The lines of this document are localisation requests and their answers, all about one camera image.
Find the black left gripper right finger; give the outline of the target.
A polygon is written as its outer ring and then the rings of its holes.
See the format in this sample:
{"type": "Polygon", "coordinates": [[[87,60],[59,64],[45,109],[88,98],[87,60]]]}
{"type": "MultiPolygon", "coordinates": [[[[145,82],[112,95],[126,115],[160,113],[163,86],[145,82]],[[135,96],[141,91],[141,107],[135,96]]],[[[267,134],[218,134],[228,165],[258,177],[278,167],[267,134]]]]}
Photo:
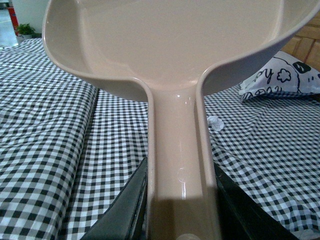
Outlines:
{"type": "Polygon", "coordinates": [[[218,210],[224,240],[296,240],[267,214],[218,165],[218,210]]]}

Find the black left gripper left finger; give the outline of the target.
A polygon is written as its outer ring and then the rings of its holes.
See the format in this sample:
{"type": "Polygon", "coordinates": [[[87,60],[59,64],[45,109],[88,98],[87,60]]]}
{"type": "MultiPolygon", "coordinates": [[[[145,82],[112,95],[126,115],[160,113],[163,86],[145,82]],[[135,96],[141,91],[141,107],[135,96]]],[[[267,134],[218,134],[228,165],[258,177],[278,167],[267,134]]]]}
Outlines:
{"type": "Polygon", "coordinates": [[[102,217],[83,240],[139,240],[147,205],[148,159],[145,157],[102,217]]]}

